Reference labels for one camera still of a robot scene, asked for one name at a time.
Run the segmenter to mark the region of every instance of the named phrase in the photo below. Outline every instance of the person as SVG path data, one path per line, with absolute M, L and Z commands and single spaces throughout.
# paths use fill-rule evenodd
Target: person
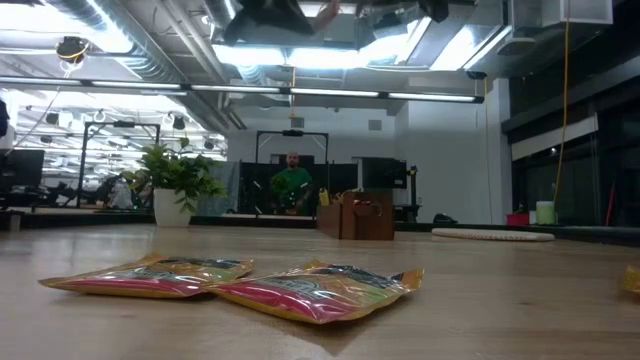
M 287 154 L 287 168 L 271 179 L 272 191 L 278 196 L 280 209 L 286 214 L 303 215 L 306 201 L 312 193 L 311 175 L 301 168 L 300 156 L 296 152 Z

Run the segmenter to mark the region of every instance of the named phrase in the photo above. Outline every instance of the yellow cable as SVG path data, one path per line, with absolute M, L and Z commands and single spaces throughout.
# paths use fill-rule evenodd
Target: yellow cable
M 73 59 L 76 58 L 82 54 L 84 54 L 85 52 L 87 52 L 87 49 L 89 49 L 89 43 L 87 43 L 87 45 L 85 45 L 84 49 L 78 51 L 77 53 L 73 54 L 73 55 L 60 55 L 58 54 L 58 57 L 61 59 Z
M 562 174 L 562 158 L 564 157 L 564 141 L 569 117 L 569 22 L 571 20 L 571 0 L 567 0 L 567 22 L 564 30 L 564 94 L 563 94 L 563 120 L 562 142 L 560 143 L 560 156 L 558 159 L 558 174 L 556 175 L 556 189 L 553 193 L 553 203 L 558 200 L 560 191 L 560 174 Z
M 487 78 L 484 78 L 484 126 L 485 126 L 485 146 L 487 153 L 487 182 L 489 183 L 489 219 L 493 224 L 493 200 L 491 195 L 491 166 L 489 166 L 489 83 Z

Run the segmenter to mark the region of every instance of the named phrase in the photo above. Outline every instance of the snack bag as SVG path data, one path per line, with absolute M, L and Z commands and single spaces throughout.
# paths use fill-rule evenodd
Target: snack bag
M 209 286 L 228 300 L 271 315 L 313 324 L 353 320 L 420 288 L 424 269 L 393 277 L 354 266 L 312 261 L 300 269 Z
M 205 292 L 205 285 L 234 280 L 252 268 L 253 260 L 203 260 L 152 254 L 133 263 L 76 276 L 44 279 L 39 283 L 87 294 L 184 298 Z
M 624 276 L 624 289 L 640 294 L 640 268 L 632 265 L 627 266 Z

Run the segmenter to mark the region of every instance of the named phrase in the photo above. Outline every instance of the wooden table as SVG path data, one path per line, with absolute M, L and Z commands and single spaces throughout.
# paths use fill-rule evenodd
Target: wooden table
M 640 250 L 556 241 L 333 240 L 314 230 L 153 226 L 4 233 L 0 359 L 640 359 L 640 301 L 619 280 Z M 311 326 L 223 299 L 76 295 L 37 279 L 145 253 L 254 258 L 255 274 L 321 260 L 381 274 L 424 266 L 418 293 L 361 321 Z

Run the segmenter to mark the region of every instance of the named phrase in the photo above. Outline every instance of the white wall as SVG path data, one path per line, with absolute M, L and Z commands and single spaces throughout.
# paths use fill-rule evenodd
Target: white wall
M 242 114 L 250 130 L 228 136 L 229 161 L 253 162 L 256 130 L 290 128 L 289 109 L 252 110 Z M 394 157 L 418 167 L 417 197 L 423 206 L 418 221 L 432 222 L 444 212 L 466 224 L 504 224 L 511 212 L 511 158 L 501 122 L 509 118 L 507 80 L 493 83 L 484 104 L 409 102 L 396 117 L 380 110 L 306 108 L 305 131 L 330 133 L 329 161 L 350 163 L 353 157 Z M 383 121 L 370 132 L 369 119 Z M 261 142 L 268 138 L 261 137 Z M 297 151 L 324 159 L 310 138 L 276 135 L 260 149 L 260 162 L 271 154 Z M 408 203 L 409 192 L 394 191 L 396 203 Z
M 228 134 L 229 161 L 255 161 L 256 131 L 282 131 L 291 129 L 290 109 L 273 108 L 241 114 L 249 130 Z M 302 108 L 296 116 L 305 118 L 305 132 L 329 133 L 329 161 L 351 163 L 354 157 L 394 157 L 394 117 L 384 110 L 342 109 L 335 112 L 325 108 Z M 382 120 L 382 131 L 369 131 L 369 120 Z M 260 137 L 259 162 L 268 163 L 272 154 L 297 151 L 300 155 L 313 155 L 316 163 L 323 163 L 324 137 L 284 137 L 276 134 Z
M 418 222 L 446 213 L 463 224 L 505 223 L 511 169 L 500 122 L 508 88 L 499 85 L 485 104 L 409 102 L 398 113 L 394 153 L 418 167 Z

